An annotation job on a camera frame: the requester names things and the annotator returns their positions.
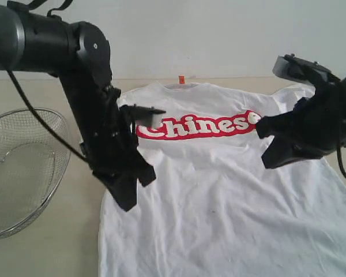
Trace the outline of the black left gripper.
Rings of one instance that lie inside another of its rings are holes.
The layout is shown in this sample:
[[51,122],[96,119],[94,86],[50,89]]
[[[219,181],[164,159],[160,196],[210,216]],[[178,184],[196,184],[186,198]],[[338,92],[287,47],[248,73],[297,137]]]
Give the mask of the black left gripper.
[[155,170],[137,150],[131,107],[119,107],[121,90],[91,86],[80,93],[83,149],[92,174],[125,212],[137,205],[137,180],[143,187],[156,179]]

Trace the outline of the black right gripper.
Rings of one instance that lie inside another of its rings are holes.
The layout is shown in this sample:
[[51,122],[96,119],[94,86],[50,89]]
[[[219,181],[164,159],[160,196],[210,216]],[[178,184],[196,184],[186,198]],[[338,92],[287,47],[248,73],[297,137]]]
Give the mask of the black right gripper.
[[261,156],[266,169],[319,159],[346,147],[346,78],[331,74],[328,83],[314,88],[314,96],[299,100],[292,111],[256,123],[260,139],[275,136]]

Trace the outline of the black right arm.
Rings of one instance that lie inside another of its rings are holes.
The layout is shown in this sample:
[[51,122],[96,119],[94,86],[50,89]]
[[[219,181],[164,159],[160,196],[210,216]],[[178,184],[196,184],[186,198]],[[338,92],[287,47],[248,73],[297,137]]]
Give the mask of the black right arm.
[[320,159],[346,146],[346,78],[303,71],[315,94],[298,100],[291,111],[264,116],[256,124],[259,138],[273,137],[261,156],[267,169]]

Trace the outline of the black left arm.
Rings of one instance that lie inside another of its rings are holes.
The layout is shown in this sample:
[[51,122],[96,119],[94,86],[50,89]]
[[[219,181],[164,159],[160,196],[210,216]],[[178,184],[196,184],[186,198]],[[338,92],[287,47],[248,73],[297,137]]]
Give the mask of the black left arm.
[[151,127],[163,110],[117,104],[110,66],[110,44],[95,25],[66,23],[48,12],[33,12],[40,1],[0,5],[0,70],[43,72],[60,80],[82,143],[76,155],[124,211],[137,203],[137,185],[156,178],[139,153],[136,126]]

